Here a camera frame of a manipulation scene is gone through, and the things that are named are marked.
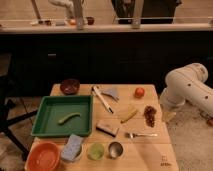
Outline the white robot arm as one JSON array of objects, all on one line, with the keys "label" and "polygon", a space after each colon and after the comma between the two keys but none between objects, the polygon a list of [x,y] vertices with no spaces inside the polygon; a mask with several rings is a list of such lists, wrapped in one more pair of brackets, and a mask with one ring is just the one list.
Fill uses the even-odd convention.
[{"label": "white robot arm", "polygon": [[213,88],[205,84],[207,79],[208,71],[201,63],[192,63],[168,72],[166,87],[160,95],[163,109],[173,111],[189,101],[213,117]]}]

